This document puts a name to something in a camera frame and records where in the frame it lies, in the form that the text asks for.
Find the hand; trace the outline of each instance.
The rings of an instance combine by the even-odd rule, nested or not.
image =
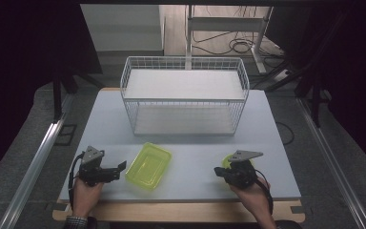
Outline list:
[[[265,179],[260,177],[258,179],[266,187],[270,187],[270,184]],[[237,194],[243,206],[254,215],[261,228],[277,228],[275,226],[275,220],[269,211],[269,202],[263,190],[256,183],[246,189],[239,189],[233,185],[230,185],[230,187]]]
[[[90,211],[99,201],[104,183],[98,183],[93,187],[77,177],[73,184],[73,212],[72,215],[87,218]]]

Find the green plastic container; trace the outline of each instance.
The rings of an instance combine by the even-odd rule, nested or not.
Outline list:
[[[126,179],[141,188],[153,190],[165,173],[171,158],[170,152],[147,142],[132,162]]]

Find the black curtain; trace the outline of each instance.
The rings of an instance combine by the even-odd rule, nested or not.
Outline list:
[[[357,1],[323,58],[329,108],[366,154],[366,1]]]
[[[0,159],[53,71],[101,73],[78,4],[0,2]]]

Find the white wire basket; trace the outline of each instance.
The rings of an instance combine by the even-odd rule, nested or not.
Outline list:
[[[240,58],[127,58],[121,96],[135,135],[234,135],[249,93]]]

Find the floor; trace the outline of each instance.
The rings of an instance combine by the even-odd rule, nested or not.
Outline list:
[[[163,8],[165,12],[165,55],[185,55],[185,41],[187,37],[185,32],[187,25],[185,18],[187,18],[189,14],[188,7],[163,6]],[[265,7],[193,7],[193,17],[262,18],[266,12],[267,8]],[[192,38],[193,55],[213,55],[214,53],[224,53],[224,55],[249,56],[252,53],[245,52],[249,49],[248,45],[240,44],[235,46],[234,50],[232,50],[232,46],[234,43],[244,41],[244,39],[255,41],[257,35],[257,32],[194,31]],[[263,49],[267,49],[268,52],[273,52],[269,49],[271,45],[269,45],[269,40],[267,38],[263,40],[261,47]]]
[[[184,15],[183,10],[181,9],[179,13]],[[207,9],[204,9],[202,13],[208,14]],[[274,45],[270,46],[270,49],[280,52]],[[129,55],[130,53],[125,52],[99,53],[103,74],[94,75],[94,77],[107,87],[117,87],[125,58]],[[250,57],[244,57],[243,60],[254,86],[263,76],[258,75],[254,62]],[[278,59],[270,61],[272,61],[272,66],[279,64]],[[79,77],[75,77],[75,79],[79,90],[74,95],[71,110],[65,120],[65,125],[75,127],[73,138],[68,145],[56,144],[52,146],[41,174],[36,180],[14,228],[61,228],[62,226],[63,222],[52,219],[51,212],[55,208],[54,203],[68,174],[79,139],[83,134],[84,126],[98,93],[98,89],[93,85]],[[269,84],[272,81],[274,79],[266,81],[266,83]],[[302,195],[301,202],[306,220],[300,225],[305,229],[359,228],[293,93],[295,85],[296,82],[293,82],[272,93],[268,93],[267,96]],[[30,110],[27,121],[0,162],[0,220],[4,216],[13,194],[19,187],[23,175],[27,172],[51,125],[52,108],[52,85],[48,84],[36,91],[34,106]],[[366,212],[366,156],[333,118],[325,104],[320,106],[319,118],[321,121],[319,130],[324,134],[342,172],[348,178],[348,182],[353,187]],[[59,136],[57,143],[64,143],[68,140],[66,135]],[[162,228],[165,225],[152,224],[151,227],[148,226],[146,224],[134,224],[133,228]],[[192,225],[180,226],[193,228]],[[110,226],[107,222],[100,222],[99,228],[107,229]],[[241,228],[241,225],[233,224],[229,225],[229,228]]]

